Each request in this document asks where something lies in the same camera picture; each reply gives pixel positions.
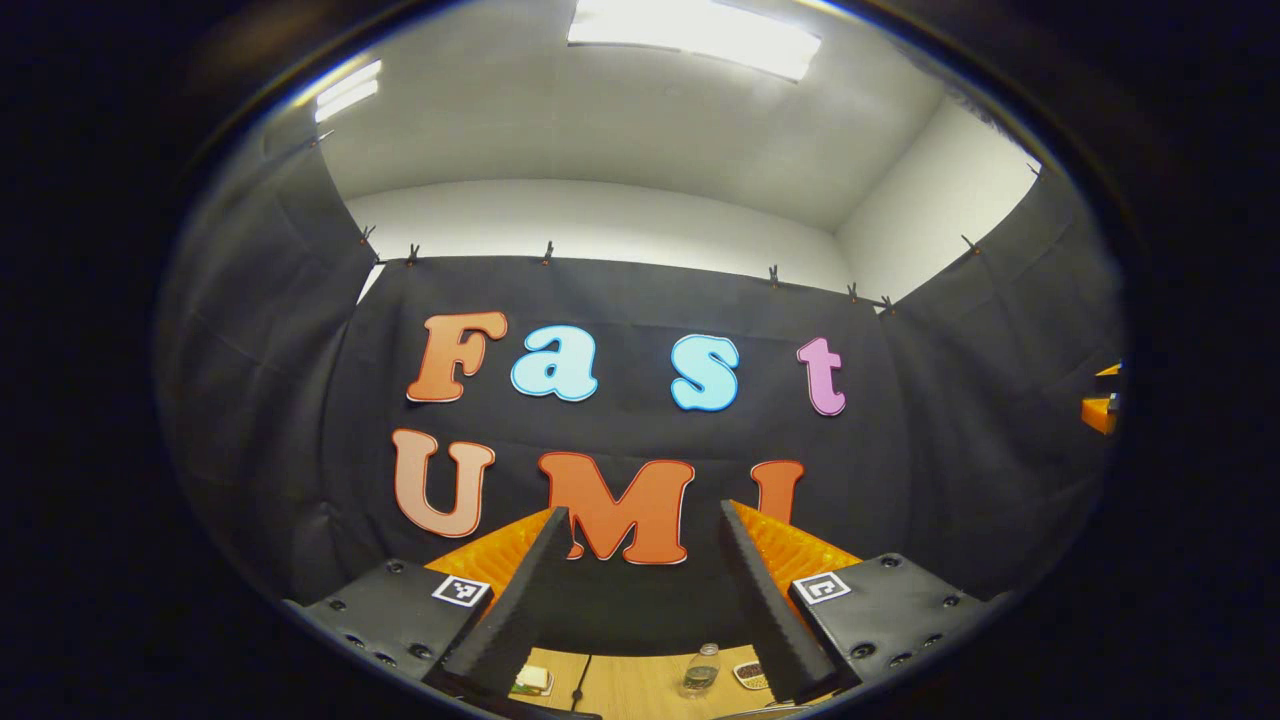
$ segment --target orange letter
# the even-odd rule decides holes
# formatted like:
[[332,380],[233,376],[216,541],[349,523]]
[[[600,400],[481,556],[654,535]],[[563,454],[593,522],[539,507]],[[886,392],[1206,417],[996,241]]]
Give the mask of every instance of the orange letter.
[[751,468],[751,479],[760,486],[760,512],[791,524],[791,501],[804,465],[795,460],[771,460]]
[[[614,501],[600,469],[586,455],[548,452],[538,461],[552,483],[549,507],[568,507],[570,529],[577,527],[591,544],[591,552],[608,560],[617,552],[632,527],[635,541],[622,551],[622,559],[635,565],[675,565],[689,552],[680,544],[680,514],[685,486],[694,479],[694,468],[675,460],[654,460],[640,468],[631,486]],[[570,560],[582,556],[575,538]]]
[[396,502],[401,512],[424,530],[461,538],[480,527],[480,488],[484,469],[497,460],[493,450],[470,442],[449,445],[449,457],[458,464],[457,500],[453,512],[445,515],[426,501],[426,461],[435,455],[435,438],[415,430],[392,433],[396,443]]
[[480,331],[499,340],[507,334],[507,316],[502,313],[431,315],[425,324],[422,368],[404,396],[417,402],[453,402],[462,397],[462,383],[453,379],[453,365],[462,365],[462,374],[470,377],[484,363],[484,338],[472,334],[462,342],[462,333]]

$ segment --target letter m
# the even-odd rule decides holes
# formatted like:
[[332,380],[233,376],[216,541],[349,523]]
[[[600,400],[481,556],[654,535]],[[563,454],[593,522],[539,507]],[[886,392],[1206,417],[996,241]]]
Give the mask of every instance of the letter m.
[[[692,465],[654,460],[640,468],[621,500],[613,500],[595,460],[586,455],[548,452],[538,466],[550,479],[549,507],[568,507],[571,530],[581,530],[598,559],[613,557],[632,527],[635,539],[622,551],[627,562],[675,565],[689,556],[680,544],[680,515],[685,487],[694,479]],[[575,538],[568,559],[582,553]]]

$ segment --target water bottle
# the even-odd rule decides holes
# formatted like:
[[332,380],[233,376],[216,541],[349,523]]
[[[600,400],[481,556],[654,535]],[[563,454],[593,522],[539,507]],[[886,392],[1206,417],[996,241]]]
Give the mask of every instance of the water bottle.
[[689,666],[685,667],[685,676],[680,682],[681,697],[701,697],[707,694],[707,688],[712,687],[718,674],[719,646],[707,643],[689,661]]

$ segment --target cable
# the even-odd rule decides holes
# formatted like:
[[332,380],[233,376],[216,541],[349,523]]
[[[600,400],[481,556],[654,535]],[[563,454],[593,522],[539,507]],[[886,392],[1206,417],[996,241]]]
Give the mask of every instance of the cable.
[[577,679],[577,687],[573,688],[573,705],[568,706],[568,711],[573,712],[577,710],[577,701],[582,700],[582,680],[586,679],[586,669],[591,666],[591,659],[594,655],[586,656],[586,665],[582,666],[582,675]]

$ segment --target white wall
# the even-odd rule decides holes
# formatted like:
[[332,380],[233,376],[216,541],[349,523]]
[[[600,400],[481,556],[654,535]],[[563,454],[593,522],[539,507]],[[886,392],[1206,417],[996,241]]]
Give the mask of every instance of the white wall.
[[849,270],[823,231],[691,195],[559,179],[439,183],[358,197],[347,209],[383,259],[419,255],[632,260],[845,292]]
[[897,301],[1021,201],[1039,163],[950,99],[836,233],[858,295]]

